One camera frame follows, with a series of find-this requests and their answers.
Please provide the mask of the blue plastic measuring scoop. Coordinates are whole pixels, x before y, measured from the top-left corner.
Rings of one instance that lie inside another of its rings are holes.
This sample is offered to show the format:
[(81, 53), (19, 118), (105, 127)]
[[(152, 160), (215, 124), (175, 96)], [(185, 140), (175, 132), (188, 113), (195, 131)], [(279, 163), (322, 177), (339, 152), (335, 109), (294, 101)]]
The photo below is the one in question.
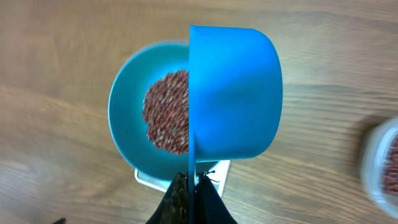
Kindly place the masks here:
[(255, 29), (190, 26), (188, 193), (197, 162), (247, 159), (274, 140), (282, 111), (275, 47)]

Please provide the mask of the red adzuki beans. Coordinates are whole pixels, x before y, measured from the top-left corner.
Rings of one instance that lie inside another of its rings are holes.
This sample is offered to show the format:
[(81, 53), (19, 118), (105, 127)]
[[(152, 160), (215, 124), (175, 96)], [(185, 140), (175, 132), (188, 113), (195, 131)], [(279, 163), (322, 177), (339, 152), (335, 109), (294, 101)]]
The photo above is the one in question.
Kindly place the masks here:
[(170, 72), (146, 91), (142, 116), (156, 149), (188, 153), (188, 71)]

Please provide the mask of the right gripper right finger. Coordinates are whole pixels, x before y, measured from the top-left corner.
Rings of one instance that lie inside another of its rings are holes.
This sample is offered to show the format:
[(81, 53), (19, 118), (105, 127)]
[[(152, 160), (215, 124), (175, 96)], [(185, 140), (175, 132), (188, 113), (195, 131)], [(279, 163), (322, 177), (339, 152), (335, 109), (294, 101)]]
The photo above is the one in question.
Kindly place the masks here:
[(195, 187), (195, 224), (237, 224), (231, 216), (208, 174), (214, 171), (198, 173)]

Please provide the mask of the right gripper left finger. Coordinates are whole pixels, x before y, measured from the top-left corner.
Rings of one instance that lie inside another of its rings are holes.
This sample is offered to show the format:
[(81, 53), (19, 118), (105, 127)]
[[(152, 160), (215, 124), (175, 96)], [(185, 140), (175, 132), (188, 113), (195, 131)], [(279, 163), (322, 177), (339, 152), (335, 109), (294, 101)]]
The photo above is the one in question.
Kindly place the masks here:
[(177, 173), (162, 201), (146, 224), (187, 224), (188, 184), (187, 175)]

